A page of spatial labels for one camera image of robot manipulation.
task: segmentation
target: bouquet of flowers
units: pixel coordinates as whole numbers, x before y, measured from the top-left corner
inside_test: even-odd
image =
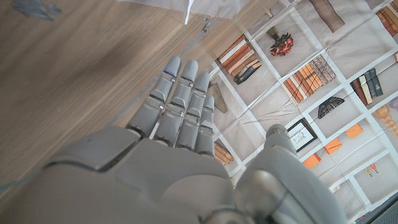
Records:
[[[293,38],[291,34],[287,33],[282,35],[282,37],[279,37],[278,31],[275,27],[269,29],[267,34],[275,40],[275,44],[271,47],[272,56],[284,56],[290,52],[293,47]]]

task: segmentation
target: robotic hand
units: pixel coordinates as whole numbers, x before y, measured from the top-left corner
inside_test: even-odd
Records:
[[[346,223],[278,124],[233,189],[213,159],[214,99],[208,73],[194,81],[196,61],[165,107],[180,65],[170,60],[126,129],[59,150],[0,210],[0,223]]]

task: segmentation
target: wood grain surface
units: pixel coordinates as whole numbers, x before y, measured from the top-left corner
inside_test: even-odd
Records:
[[[129,2],[42,2],[55,3],[62,14],[45,21],[13,10],[11,1],[0,3],[0,185],[104,128],[197,37],[205,18],[191,15],[183,25],[181,12]],[[218,21],[183,61],[210,68],[264,15],[264,2]],[[147,94],[114,125],[125,126]]]

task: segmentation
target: red flowers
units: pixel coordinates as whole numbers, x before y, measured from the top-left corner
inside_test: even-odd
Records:
[[[293,47],[293,38],[290,34],[282,35],[275,41],[275,44],[271,47],[272,56],[284,56],[290,52]]]

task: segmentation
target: picture frame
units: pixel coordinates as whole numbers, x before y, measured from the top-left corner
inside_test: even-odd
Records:
[[[299,152],[318,138],[305,118],[293,124],[287,132],[296,152]]]

